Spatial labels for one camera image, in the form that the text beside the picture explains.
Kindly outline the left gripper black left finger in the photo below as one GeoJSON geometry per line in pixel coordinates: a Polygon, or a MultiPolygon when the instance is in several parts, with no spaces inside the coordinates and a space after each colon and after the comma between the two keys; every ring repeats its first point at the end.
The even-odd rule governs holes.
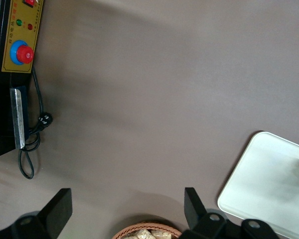
{"type": "Polygon", "coordinates": [[[72,213],[72,191],[62,188],[40,211],[24,214],[0,230],[0,239],[56,239],[72,213]]]}

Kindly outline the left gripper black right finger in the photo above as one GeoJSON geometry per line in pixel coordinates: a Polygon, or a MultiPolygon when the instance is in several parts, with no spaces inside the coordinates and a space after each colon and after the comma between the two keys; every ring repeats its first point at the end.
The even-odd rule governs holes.
{"type": "Polygon", "coordinates": [[[219,210],[207,210],[193,187],[184,189],[184,214],[188,224],[181,239],[277,239],[265,222],[246,219],[237,225],[219,210]]]}

